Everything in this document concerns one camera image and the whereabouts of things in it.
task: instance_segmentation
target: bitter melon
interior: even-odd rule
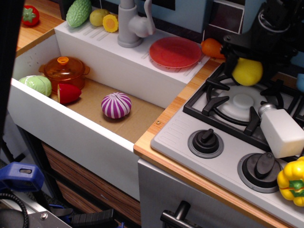
[[[82,25],[90,16],[92,3],[90,0],[75,0],[67,11],[66,21],[71,27]]]

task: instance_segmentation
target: drawer handle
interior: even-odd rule
[[[190,207],[191,205],[188,202],[182,201],[175,213],[169,210],[164,210],[161,215],[161,221],[174,228],[202,228],[185,219]]]

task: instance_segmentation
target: toy stove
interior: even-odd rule
[[[257,114],[263,103],[272,103],[303,124],[299,91],[281,80],[245,87],[223,70],[224,64],[168,121],[151,146],[285,222],[303,226],[304,209],[285,200],[276,185],[278,172],[297,157],[274,159]],[[266,177],[257,177],[251,166],[260,157],[274,163]]]

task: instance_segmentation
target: gray faucet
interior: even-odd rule
[[[140,17],[134,0],[121,0],[118,6],[118,44],[125,48],[140,45],[142,38],[155,32],[152,19],[152,0],[146,0],[144,10],[147,17]]]

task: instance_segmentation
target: oven door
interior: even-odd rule
[[[138,172],[143,228],[263,227],[143,159]]]

